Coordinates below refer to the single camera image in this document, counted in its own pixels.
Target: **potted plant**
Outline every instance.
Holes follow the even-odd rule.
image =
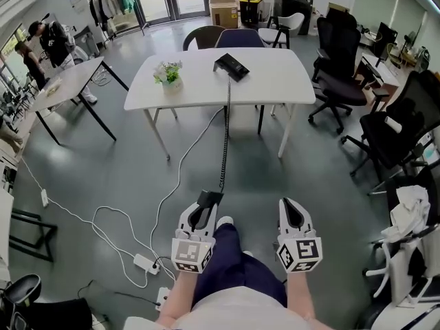
[[[153,74],[156,83],[162,83],[166,95],[178,93],[184,86],[179,75],[182,68],[182,62],[178,63],[160,63]]]

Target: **white sneaker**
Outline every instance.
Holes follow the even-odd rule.
[[[98,98],[92,94],[84,96],[84,98],[89,102],[89,104],[95,105],[98,102]]]
[[[224,223],[231,223],[232,225],[234,225],[234,219],[232,217],[221,217],[217,222],[216,228],[219,228]]]

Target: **bag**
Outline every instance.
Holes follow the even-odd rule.
[[[52,33],[52,35],[54,34],[53,31],[52,31],[53,25],[54,25],[54,22],[51,22],[49,24],[49,30]],[[71,52],[73,52],[75,50],[75,46],[76,46],[75,38],[70,34],[69,27],[67,27],[66,25],[61,25],[61,27],[63,28],[64,34],[67,37],[67,42],[66,42],[67,51],[69,53],[71,53]]]

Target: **flower pot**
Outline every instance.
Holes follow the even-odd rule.
[[[173,94],[179,93],[183,87],[184,83],[182,82],[182,79],[180,77],[172,83],[162,82],[162,88],[164,89],[164,94],[166,96],[171,96]]]

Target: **concrete floor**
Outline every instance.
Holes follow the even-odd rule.
[[[145,36],[136,32],[117,38],[108,44],[103,55],[129,85],[148,56],[181,50],[187,33],[205,24],[209,24],[209,19],[155,26],[146,30]],[[310,75],[317,45],[318,39],[308,36],[299,36],[292,43]],[[178,109],[178,121],[170,111],[161,112],[157,126],[171,154],[171,161],[167,162],[142,112],[124,111],[127,93],[115,80],[105,87],[90,88],[99,99],[94,109],[118,141],[113,142],[82,106],[75,108],[68,102],[47,118],[63,146],[57,146],[39,124],[32,132],[24,158],[53,200],[88,220],[98,206],[122,209],[131,216],[137,237],[148,244],[157,205],[176,184],[180,157],[217,109]],[[234,217],[243,249],[252,251],[284,279],[272,247],[278,234],[278,200],[288,196],[302,204],[311,213],[323,243],[324,260],[308,275],[317,317],[329,326],[350,329],[369,304],[369,287],[361,271],[371,259],[369,241],[380,236],[388,214],[383,197],[366,196],[376,184],[371,163],[355,179],[350,178],[349,171],[361,153],[352,144],[340,146],[331,112],[316,115],[314,126],[308,123],[308,114],[319,104],[317,101],[298,108],[282,160],[277,158],[277,152],[287,119],[284,110],[278,108],[276,118],[267,111],[259,137],[259,113],[254,107],[233,108],[225,196],[219,216]],[[343,119],[346,134],[360,136],[358,120],[366,112],[354,109],[349,118]],[[223,129],[223,117],[219,115],[184,162],[181,186],[163,205],[153,239],[159,255],[170,255],[180,213],[198,198],[202,189],[218,190]],[[58,233],[52,241],[56,260],[53,264],[11,250],[13,279],[29,273],[40,275],[47,301],[75,298],[78,289],[94,279],[99,285],[92,285],[81,296],[93,309],[110,317],[113,329],[121,329],[128,316],[156,319],[152,305],[116,296],[106,289],[155,300],[160,287],[172,285],[165,273],[150,276],[146,289],[130,284],[118,255],[94,234],[90,225],[54,204],[42,207],[39,189],[22,163],[14,196],[16,208],[41,214],[45,221],[58,225]],[[153,258],[133,240],[122,215],[102,210],[97,224],[118,247]],[[25,230],[16,221],[12,222],[12,233],[27,238],[34,235],[33,230]],[[128,275],[142,284],[143,273],[131,258],[124,256],[124,260]]]

